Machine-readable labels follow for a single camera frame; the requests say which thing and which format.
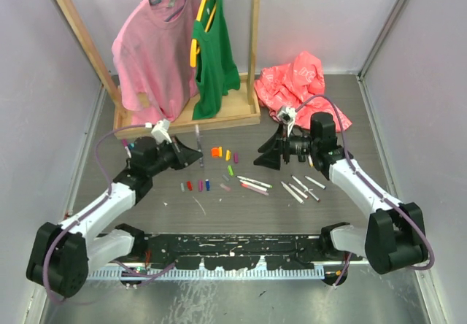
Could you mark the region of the grey capped white marker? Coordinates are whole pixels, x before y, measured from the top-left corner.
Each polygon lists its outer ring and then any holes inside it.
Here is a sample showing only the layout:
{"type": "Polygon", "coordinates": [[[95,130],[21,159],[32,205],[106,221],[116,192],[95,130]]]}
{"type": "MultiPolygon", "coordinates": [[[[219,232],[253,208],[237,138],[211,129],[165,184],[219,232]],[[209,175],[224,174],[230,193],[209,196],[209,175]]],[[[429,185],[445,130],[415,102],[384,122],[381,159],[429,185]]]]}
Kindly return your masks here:
{"type": "Polygon", "coordinates": [[[265,188],[263,186],[260,186],[260,185],[256,185],[253,182],[249,182],[249,181],[246,181],[246,180],[240,180],[240,183],[241,183],[242,186],[248,187],[250,190],[255,190],[255,191],[258,191],[258,192],[261,192],[261,193],[264,193],[264,194],[268,193],[267,188],[265,188]]]}

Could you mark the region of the orange highlighter cap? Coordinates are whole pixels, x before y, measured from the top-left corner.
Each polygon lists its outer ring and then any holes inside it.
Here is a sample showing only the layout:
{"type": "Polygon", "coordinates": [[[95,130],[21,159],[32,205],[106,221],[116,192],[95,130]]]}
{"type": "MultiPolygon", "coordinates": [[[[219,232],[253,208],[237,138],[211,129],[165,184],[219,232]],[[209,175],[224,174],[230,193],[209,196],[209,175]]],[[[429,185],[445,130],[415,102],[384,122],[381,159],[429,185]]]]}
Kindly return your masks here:
{"type": "Polygon", "coordinates": [[[211,149],[211,156],[212,156],[213,158],[219,158],[218,147],[213,147],[213,148],[211,149]]]}

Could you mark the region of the pink pen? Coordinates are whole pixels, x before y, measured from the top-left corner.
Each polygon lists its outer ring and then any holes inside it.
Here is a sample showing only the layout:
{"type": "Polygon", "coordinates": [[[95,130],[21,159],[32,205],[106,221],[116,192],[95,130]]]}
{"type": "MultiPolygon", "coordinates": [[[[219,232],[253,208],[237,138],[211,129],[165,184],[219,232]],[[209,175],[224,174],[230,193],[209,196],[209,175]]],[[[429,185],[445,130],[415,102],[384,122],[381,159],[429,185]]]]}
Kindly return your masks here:
{"type": "Polygon", "coordinates": [[[246,183],[244,183],[244,182],[241,184],[241,186],[242,186],[243,188],[249,189],[249,190],[251,190],[251,191],[254,191],[254,192],[259,193],[259,194],[264,195],[264,196],[268,196],[268,195],[269,195],[269,193],[268,193],[267,190],[254,187],[254,186],[252,186],[252,185],[248,185],[248,184],[246,184],[246,183]]]}

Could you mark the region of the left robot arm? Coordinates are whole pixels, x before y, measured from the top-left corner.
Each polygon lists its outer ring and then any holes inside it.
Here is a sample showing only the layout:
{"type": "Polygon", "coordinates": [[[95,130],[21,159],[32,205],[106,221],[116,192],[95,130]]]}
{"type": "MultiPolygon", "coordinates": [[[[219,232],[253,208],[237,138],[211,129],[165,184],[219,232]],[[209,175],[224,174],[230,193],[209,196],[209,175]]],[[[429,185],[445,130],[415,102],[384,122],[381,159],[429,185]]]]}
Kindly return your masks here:
{"type": "Polygon", "coordinates": [[[89,273],[107,263],[120,257],[130,263],[144,258],[144,231],[122,223],[105,236],[101,232],[147,195],[155,175],[167,169],[184,169],[203,154],[176,136],[163,142],[151,136],[139,137],[129,152],[125,168],[99,198],[61,223],[45,223],[39,228],[26,268],[28,280],[70,298],[89,273]]]}

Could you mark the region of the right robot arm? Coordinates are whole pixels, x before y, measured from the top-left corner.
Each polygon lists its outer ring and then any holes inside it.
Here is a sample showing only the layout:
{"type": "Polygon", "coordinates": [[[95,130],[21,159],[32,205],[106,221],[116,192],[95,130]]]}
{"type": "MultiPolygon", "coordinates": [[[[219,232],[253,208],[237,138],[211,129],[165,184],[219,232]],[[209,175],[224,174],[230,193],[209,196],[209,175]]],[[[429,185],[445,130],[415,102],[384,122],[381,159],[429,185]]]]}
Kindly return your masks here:
{"type": "Polygon", "coordinates": [[[258,149],[254,165],[279,170],[291,157],[309,156],[324,178],[343,190],[367,219],[365,228],[337,223],[322,228],[320,252],[328,261],[345,253],[365,258],[373,270],[386,274],[419,263],[430,263],[428,240],[421,208],[391,196],[361,169],[358,162],[338,143],[336,124],[327,112],[310,120],[310,133],[293,133],[297,112],[279,110],[275,133],[258,149]]]}

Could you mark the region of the red capped marker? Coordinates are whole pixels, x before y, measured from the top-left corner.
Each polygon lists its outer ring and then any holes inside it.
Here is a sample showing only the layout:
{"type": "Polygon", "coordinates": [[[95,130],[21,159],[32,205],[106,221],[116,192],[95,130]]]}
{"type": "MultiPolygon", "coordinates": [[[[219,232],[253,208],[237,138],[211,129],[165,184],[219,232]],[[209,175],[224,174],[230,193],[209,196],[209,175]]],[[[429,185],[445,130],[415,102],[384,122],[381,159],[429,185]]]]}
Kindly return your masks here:
{"type": "Polygon", "coordinates": [[[289,186],[303,199],[308,199],[308,195],[302,192],[299,188],[297,188],[294,184],[289,183],[289,186]]]}

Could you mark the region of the dark purple pen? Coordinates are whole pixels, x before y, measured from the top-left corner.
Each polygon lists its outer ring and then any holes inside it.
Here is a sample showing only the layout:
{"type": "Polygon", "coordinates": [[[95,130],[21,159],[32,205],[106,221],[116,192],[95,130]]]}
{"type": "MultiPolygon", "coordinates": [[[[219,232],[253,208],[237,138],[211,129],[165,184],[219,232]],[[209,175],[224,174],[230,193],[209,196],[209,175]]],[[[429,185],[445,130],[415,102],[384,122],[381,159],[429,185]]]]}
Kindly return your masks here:
{"type": "Polygon", "coordinates": [[[203,150],[201,146],[201,134],[200,134],[200,128],[198,124],[195,125],[195,135],[196,135],[197,149],[201,153],[199,164],[200,164],[200,167],[203,169],[204,168],[204,154],[203,154],[203,150]]]}

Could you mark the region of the green capped marker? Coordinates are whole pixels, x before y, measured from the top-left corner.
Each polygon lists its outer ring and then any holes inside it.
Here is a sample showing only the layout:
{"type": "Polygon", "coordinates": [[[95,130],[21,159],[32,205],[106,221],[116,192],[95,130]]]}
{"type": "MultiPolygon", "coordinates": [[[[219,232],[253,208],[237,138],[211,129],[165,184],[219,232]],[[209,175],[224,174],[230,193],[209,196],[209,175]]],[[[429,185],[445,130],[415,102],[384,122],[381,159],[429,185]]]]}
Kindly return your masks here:
{"type": "Polygon", "coordinates": [[[247,181],[247,182],[251,182],[253,184],[256,184],[256,185],[260,185],[260,186],[263,186],[265,188],[273,188],[273,185],[271,184],[268,184],[268,183],[265,183],[265,182],[261,182],[259,180],[254,180],[254,179],[251,179],[251,178],[247,178],[247,177],[243,177],[243,176],[240,176],[240,175],[237,175],[236,176],[239,180],[244,180],[244,181],[247,181]]]}

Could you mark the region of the clear pink pen cap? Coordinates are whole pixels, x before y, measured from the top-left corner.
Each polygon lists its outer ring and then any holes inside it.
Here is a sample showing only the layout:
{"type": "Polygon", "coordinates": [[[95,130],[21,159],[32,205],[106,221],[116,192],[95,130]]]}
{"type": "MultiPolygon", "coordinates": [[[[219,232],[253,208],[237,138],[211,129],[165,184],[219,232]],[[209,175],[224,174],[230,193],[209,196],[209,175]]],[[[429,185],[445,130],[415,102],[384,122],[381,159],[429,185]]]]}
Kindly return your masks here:
{"type": "Polygon", "coordinates": [[[228,187],[227,185],[223,184],[223,183],[220,184],[220,187],[225,191],[231,191],[231,188],[228,187]]]}

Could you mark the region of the brown marker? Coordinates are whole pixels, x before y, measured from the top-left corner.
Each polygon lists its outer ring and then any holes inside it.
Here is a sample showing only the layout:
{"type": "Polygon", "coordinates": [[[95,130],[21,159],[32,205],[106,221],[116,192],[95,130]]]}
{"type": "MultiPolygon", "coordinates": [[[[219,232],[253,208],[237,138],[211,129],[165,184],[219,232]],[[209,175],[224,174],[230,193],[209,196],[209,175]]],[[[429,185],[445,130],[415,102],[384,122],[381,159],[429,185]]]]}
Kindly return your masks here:
{"type": "Polygon", "coordinates": [[[308,188],[299,178],[292,175],[292,179],[302,188],[305,193],[308,193],[316,202],[320,202],[320,198],[313,192],[311,188],[308,188]]]}

